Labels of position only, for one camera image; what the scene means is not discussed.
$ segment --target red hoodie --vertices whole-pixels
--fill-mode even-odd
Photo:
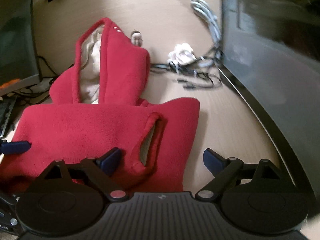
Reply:
[[[119,147],[123,159],[112,179],[125,189],[182,191],[199,101],[152,105],[141,99],[149,68],[148,52],[132,45],[114,22],[104,18],[93,25],[76,44],[75,65],[52,85],[53,104],[24,110],[13,141],[32,146],[4,158],[2,186],[24,191],[53,160],[79,163]]]

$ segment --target ribbed gray panel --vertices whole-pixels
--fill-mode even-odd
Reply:
[[[189,192],[135,193],[113,203],[91,228],[69,237],[26,234],[21,240],[306,240],[298,232],[261,237],[244,233],[219,214],[215,205],[194,200]]]

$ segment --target silver screw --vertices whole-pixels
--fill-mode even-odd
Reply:
[[[201,198],[211,198],[213,195],[214,193],[210,190],[201,190],[198,192],[198,196]]]
[[[11,225],[16,226],[18,224],[18,221],[15,218],[12,218],[10,220]]]
[[[110,196],[115,199],[124,198],[127,194],[123,190],[114,190],[110,193]]]

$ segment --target black circular disc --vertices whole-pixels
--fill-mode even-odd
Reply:
[[[28,231],[44,236],[67,236],[97,220],[103,199],[94,189],[76,183],[68,191],[48,180],[42,192],[26,192],[16,206],[17,217]]]
[[[299,227],[308,214],[299,192],[263,192],[244,184],[226,191],[221,210],[236,226],[258,234],[281,234]]]

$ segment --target keyboard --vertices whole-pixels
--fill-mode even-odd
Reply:
[[[0,138],[4,138],[10,127],[10,115],[16,103],[17,97],[3,97],[0,100]]]

